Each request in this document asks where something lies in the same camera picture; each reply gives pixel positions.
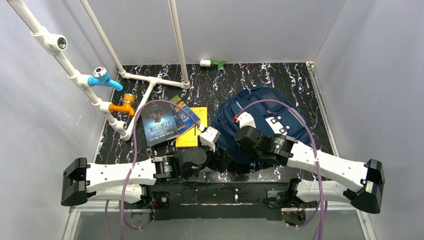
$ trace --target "book cover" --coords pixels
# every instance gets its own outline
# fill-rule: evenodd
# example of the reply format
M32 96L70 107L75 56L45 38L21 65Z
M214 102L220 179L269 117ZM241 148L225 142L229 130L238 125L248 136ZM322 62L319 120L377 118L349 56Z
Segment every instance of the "book cover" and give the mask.
M172 109L172 115L173 115L173 119L175 120L176 128L178 130L184 128L183 120L181 120L180 116L177 114L177 111L175 111L175 108L173 106L170 106L170 108Z
M194 118L197 123L200 121L200 118L189 108L189 106L187 106L187 104L179 96L174 96L170 101L184 109L190 116ZM178 130L178 134L182 135L189 129L191 129L195 125L195 123L188 116L186 116L184 112L180 111L178 107L175 107L175 111L181 118L182 123L184 124L184 127Z
M147 146L151 147L178 136L178 128L168 103L158 102L147 105L141 111Z
M208 127L208 108L204 107L190 107L194 114L200 118L200 124L203 124L205 127ZM202 132L193 127L185 132L183 135L176 138L176 147L177 148L188 148L188 147L197 147L198 146L198 136Z

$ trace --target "black bracket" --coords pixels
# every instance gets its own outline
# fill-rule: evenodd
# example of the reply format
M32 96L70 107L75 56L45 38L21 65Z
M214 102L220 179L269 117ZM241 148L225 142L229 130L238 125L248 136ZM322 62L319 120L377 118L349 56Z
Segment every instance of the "black bracket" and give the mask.
M86 186L90 182L86 181L86 173L89 167L87 158L80 157L63 171L62 199L60 201L62 206L78 206L88 201Z
M235 134L234 140L240 145L244 154L250 159L269 164L287 166L296 139L283 134L267 137L252 126L244 126Z
M361 180L363 188L358 192L348 189L344 191L343 195L355 208L366 213L379 214L385 184L383 164L375 159L370 159L364 166L368 168L368 171L366 178Z
M155 164L156 173L153 174L155 179L174 179L178 176L176 152L168 152L165 156L156 156L151 162Z
M168 191L153 191L153 198L156 200L155 209L168 209L170 207L170 193Z

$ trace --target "pvc pipe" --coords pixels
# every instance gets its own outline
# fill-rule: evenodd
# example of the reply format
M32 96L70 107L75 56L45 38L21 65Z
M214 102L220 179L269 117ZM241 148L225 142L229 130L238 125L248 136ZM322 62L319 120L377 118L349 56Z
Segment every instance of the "pvc pipe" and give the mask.
M150 97L150 94L153 91L153 87L156 85L155 82L150 82L148 84L148 88L146 90L146 92L143 95L143 98L141 99L141 102L138 104L137 110L135 111L135 115L136 116L140 116L140 114L137 114L138 112L140 112L142 110L141 106L143 106L145 103L147 103L147 100ZM131 136L133 135L133 128L134 128L134 122L138 121L138 119L136 119L135 117L133 117L131 119L131 122L129 123L128 127L125 130L125 133L128 134L126 137L122 137L125 141L128 141Z
M42 26L22 0L7 0L33 34L41 31Z
M28 28L32 31L34 37L43 37L43 35L50 34L46 32L46 29L41 26L36 17L28 9L25 3L22 0L7 0L10 6L15 10L15 12L20 16ZM43 41L38 41L40 45L44 48ZM67 59L62 51L55 51L54 54L47 51L49 54L52 54L57 62L62 66L65 72L68 75L68 78L76 84L76 86L81 89L85 95L91 100L93 105L98 105L101 103L101 99L93 92L90 87L78 86L78 77L81 77L81 74L72 66L71 62ZM127 133L123 129L117 129L118 120L108 111L101 111L103 116L107 119L112 128L117 131L123 138L127 137Z
M160 78L154 77L154 76L141 76L141 75L135 75L135 74L131 74L131 73L126 72L124 74L124 78L125 79L147 81L149 83L155 82L156 84L164 84L164 85L174 86L174 87L178 87L178 88L182 88L182 89L184 88L183 82L160 79Z
M181 64L182 77L184 79L184 84L182 85L181 88L189 89L190 88L189 74L187 73L186 57L184 56L183 40L181 37L180 23L178 22L177 6L175 4L175 0L168 0L168 3L169 3L169 11L172 18L173 30L175 33L176 46L178 48L178 56L179 56L179 62Z
M95 105L99 103L99 97L94 93L94 91L91 88L87 88L82 90L85 95L91 100L91 102Z
M72 77L76 74L74 66L72 66L71 62L69 62L68 58L63 52L60 51L53 55L53 57L59 62L69 77Z
M122 67L122 64L119 61L117 54L115 53L114 49L112 48L112 45L109 42L108 37L106 37L106 34L103 31L102 26L100 26L100 23L97 20L97 17L94 14L92 8L90 7L89 2L87 0L80 0L80 1L81 1L82 5L84 6L84 9L87 12L88 16L90 17L92 23L94 24L95 29L97 30L98 34L100 35L101 40L103 41L104 45L106 46L107 51L109 52L110 56L112 57L113 61L115 62L115 65L119 70L119 74L124 74L125 69L124 69L124 67Z

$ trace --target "black marble surface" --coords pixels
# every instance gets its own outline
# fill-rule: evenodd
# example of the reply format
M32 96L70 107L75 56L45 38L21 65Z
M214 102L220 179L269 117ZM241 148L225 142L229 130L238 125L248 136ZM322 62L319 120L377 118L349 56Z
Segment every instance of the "black marble surface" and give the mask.
M182 81L179 65L128 65L125 70L131 74L153 76L166 80ZM208 122L214 118L219 107L243 89L254 86L277 88L286 98L296 105L298 111L309 121L316 146L323 152L332 154L321 111L305 63L253 63L227 64L225 72L218 74L216 68L200 67L198 64L187 66L191 88L181 89L167 85L156 85L149 100L167 96L171 99L179 95L190 107L207 107ZM123 85L122 91L115 91L112 103L122 104L125 93L132 93L136 102L141 101L148 83L138 80L117 79ZM128 114L112 113L118 120L130 120ZM175 140L146 147L146 139L141 120L137 124L138 159L144 161L153 156L161 156L176 150ZM124 141L119 133L106 124L100 140L95 162L97 164L129 163L133 160L132 139ZM235 165L229 171L204 172L196 182L288 182L292 178L312 180L314 176L304 170L285 166L268 166L263 163Z

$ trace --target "yellow notebook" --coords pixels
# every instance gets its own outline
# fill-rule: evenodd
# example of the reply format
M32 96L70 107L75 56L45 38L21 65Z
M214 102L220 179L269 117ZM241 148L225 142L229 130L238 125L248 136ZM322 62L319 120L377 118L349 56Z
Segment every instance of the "yellow notebook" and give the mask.
M190 109L200 118L200 124L203 124L205 127L208 127L208 108L203 107L190 107ZM186 131L183 135L176 138L176 147L177 148L188 148L188 147L197 147L198 146L198 135L200 135L200 130L194 126L190 130Z

